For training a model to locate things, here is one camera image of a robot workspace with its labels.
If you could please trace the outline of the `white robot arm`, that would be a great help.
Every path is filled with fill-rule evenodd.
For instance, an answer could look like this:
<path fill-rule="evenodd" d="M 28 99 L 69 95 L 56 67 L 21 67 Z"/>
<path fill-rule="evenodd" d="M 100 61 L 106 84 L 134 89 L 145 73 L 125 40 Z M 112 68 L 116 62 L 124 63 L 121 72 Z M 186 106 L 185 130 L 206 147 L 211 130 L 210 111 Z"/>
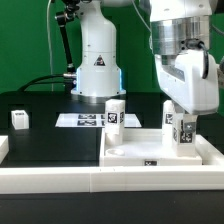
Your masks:
<path fill-rule="evenodd" d="M 191 115 L 207 115 L 219 106 L 217 68 L 210 48 L 210 17 L 224 13 L 224 0 L 62 0 L 67 22 L 80 20 L 82 62 L 68 65 L 75 75 L 71 93 L 96 103 L 126 94 L 117 65 L 122 30 L 104 17 L 105 7 L 141 6 L 149 13 L 144 32 L 131 29 L 127 39 L 148 46 L 160 89 Z"/>

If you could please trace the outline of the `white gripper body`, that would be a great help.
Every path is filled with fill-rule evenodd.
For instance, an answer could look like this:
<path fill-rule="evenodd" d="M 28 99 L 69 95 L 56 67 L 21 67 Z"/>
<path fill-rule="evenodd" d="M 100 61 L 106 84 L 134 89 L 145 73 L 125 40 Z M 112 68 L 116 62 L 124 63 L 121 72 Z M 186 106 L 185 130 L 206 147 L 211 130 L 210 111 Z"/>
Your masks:
<path fill-rule="evenodd" d="M 191 39 L 174 57 L 154 55 L 160 89 L 193 115 L 216 113 L 219 106 L 217 64 L 201 40 Z"/>

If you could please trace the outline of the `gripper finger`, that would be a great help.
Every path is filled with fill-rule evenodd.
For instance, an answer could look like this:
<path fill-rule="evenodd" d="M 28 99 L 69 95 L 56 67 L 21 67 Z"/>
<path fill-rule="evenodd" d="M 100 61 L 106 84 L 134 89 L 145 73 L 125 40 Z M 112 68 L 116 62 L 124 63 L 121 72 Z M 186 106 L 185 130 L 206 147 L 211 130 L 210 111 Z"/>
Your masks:
<path fill-rule="evenodd" d="M 182 127 L 185 133 L 194 133 L 196 131 L 197 116 L 192 114 L 184 114 L 182 119 Z"/>

